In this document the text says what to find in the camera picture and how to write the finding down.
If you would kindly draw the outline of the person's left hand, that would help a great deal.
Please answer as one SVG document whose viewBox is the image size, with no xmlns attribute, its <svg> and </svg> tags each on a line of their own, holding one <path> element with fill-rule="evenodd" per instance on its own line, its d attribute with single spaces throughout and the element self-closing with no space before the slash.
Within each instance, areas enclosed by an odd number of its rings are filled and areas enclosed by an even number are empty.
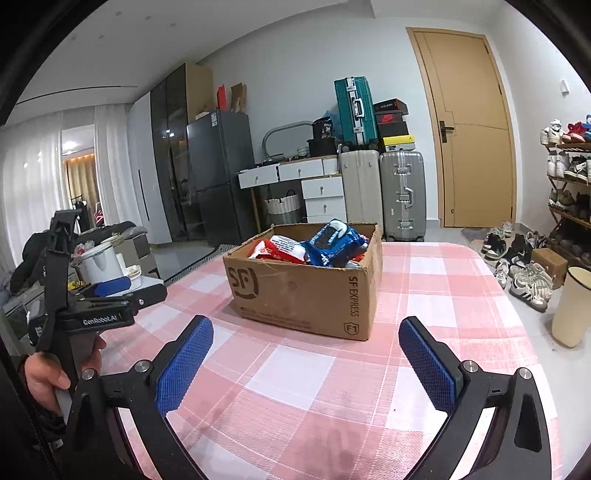
<svg viewBox="0 0 591 480">
<path fill-rule="evenodd" d="M 57 391 L 67 391 L 71 381 L 61 366 L 45 353 L 34 353 L 24 362 L 24 377 L 32 398 L 44 409 L 62 416 Z"/>
</svg>

